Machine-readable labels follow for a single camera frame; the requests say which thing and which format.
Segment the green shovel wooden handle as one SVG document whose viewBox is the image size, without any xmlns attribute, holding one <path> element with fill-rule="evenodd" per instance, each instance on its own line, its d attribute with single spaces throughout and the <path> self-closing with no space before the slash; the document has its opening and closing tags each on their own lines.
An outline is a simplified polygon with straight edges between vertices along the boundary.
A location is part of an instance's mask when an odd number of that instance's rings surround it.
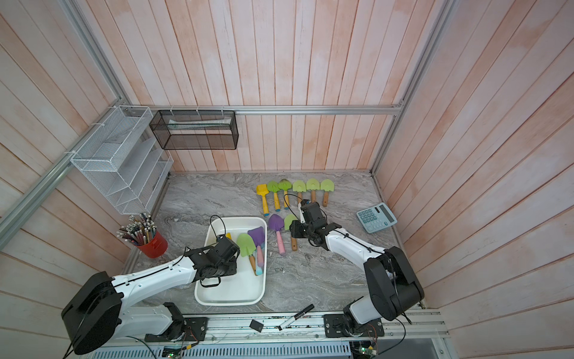
<svg viewBox="0 0 574 359">
<path fill-rule="evenodd" d="M 297 202 L 302 202 L 303 193 L 306 192 L 306 183 L 303 180 L 296 180 L 292 184 L 292 189 L 297 194 Z"/>
<path fill-rule="evenodd" d="M 325 179 L 320 184 L 320 190 L 324 192 L 323 207 L 327 207 L 329 203 L 329 195 L 334 191 L 334 183 L 331 179 Z"/>
<path fill-rule="evenodd" d="M 320 182 L 315 178 L 310 178 L 306 182 L 306 189 L 310 192 L 312 202 L 316 202 L 316 192 L 321 189 Z"/>
</svg>

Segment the large green shovel blade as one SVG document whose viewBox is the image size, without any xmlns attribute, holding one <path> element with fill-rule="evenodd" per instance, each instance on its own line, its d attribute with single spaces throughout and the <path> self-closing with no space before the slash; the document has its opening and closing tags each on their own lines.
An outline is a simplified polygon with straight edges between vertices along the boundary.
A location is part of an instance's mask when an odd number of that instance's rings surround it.
<svg viewBox="0 0 574 359">
<path fill-rule="evenodd" d="M 298 250 L 297 239 L 294 238 L 292 231 L 291 231 L 291 225 L 294 221 L 297 221 L 296 215 L 293 215 L 293 214 L 287 215 L 287 217 L 285 217 L 285 219 L 284 219 L 284 227 L 288 231 L 288 234 L 291 236 L 291 249 L 293 251 L 297 251 Z"/>
</svg>

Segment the green shovel orange handle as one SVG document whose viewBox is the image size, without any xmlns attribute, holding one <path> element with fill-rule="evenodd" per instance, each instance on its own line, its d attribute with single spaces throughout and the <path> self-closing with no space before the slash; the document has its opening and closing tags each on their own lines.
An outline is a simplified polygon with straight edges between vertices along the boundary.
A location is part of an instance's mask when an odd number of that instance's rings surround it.
<svg viewBox="0 0 574 359">
<path fill-rule="evenodd" d="M 290 208 L 288 191 L 292 188 L 292 184 L 288 179 L 281 179 L 278 182 L 279 189 L 283 192 L 283 204 L 286 209 Z"/>
</svg>

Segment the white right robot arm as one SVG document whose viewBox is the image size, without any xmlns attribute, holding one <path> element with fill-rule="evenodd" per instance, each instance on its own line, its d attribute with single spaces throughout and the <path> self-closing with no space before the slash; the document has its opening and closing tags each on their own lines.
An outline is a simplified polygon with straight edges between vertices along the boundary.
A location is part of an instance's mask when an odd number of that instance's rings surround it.
<svg viewBox="0 0 574 359">
<path fill-rule="evenodd" d="M 358 336 L 371 322 L 393 321 L 424 299 L 423 287 L 399 247 L 382 248 L 351 235 L 341 225 L 328 222 L 316 202 L 303 200 L 298 209 L 299 219 L 291 225 L 295 238 L 341 255 L 366 276 L 367 296 L 347 305 L 342 315 L 324 316 L 327 336 Z"/>
</svg>

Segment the green shovel yellow handle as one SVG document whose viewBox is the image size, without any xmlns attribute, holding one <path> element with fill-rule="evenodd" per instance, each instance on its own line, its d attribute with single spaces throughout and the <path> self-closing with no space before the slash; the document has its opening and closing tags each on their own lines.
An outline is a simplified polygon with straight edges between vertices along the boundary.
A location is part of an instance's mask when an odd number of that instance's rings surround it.
<svg viewBox="0 0 574 359">
<path fill-rule="evenodd" d="M 273 193 L 275 211 L 276 211 L 276 212 L 281 211 L 280 199 L 279 199 L 279 196 L 278 196 L 278 192 L 279 192 L 279 190 L 280 190 L 280 188 L 279 188 L 279 183 L 272 180 L 272 181 L 270 181 L 270 182 L 267 184 L 267 189 L 268 189 L 270 192 Z"/>
</svg>

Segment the white plastic storage box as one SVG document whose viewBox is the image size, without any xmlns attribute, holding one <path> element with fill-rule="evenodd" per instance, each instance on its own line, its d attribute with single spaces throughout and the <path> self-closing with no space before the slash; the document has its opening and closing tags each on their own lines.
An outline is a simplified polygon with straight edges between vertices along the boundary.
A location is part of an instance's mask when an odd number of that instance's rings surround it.
<svg viewBox="0 0 574 359">
<path fill-rule="evenodd" d="M 203 282 L 197 282 L 194 295 L 195 299 L 204 306 L 242 306 L 254 305 L 259 302 L 264 293 L 267 276 L 267 223 L 260 217 L 224 217 L 222 220 L 215 219 L 212 227 L 208 227 L 205 244 L 211 245 L 216 236 L 221 233 L 231 233 L 233 240 L 241 233 L 263 227 L 266 232 L 263 254 L 265 265 L 263 274 L 257 276 L 252 270 L 247 257 L 239 256 L 237 259 L 237 273 L 233 276 L 223 277 L 221 280 L 209 278 Z"/>
</svg>

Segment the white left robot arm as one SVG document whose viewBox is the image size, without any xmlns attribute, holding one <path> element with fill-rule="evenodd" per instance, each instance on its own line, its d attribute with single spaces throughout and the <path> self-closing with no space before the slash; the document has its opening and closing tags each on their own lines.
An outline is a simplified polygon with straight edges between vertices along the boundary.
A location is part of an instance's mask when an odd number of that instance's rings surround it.
<svg viewBox="0 0 574 359">
<path fill-rule="evenodd" d="M 239 246 L 227 236 L 212 245 L 185 249 L 182 256 L 140 272 L 111 277 L 92 275 L 61 312 L 70 345 L 66 353 L 84 355 L 122 337 L 184 338 L 188 323 L 173 302 L 152 308 L 137 304 L 173 287 L 237 272 Z"/>
</svg>

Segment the yellow square shovel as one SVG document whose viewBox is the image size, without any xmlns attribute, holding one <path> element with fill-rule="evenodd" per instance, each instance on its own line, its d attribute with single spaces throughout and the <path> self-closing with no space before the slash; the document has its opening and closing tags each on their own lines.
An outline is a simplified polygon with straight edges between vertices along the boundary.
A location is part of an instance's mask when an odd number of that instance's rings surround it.
<svg viewBox="0 0 574 359">
<path fill-rule="evenodd" d="M 267 201 L 267 197 L 266 197 L 268 193 L 269 193 L 269 190 L 268 190 L 268 187 L 266 184 L 261 184 L 261 185 L 257 186 L 257 194 L 262 199 L 262 211 L 263 211 L 264 216 L 269 215 L 268 201 Z"/>
</svg>

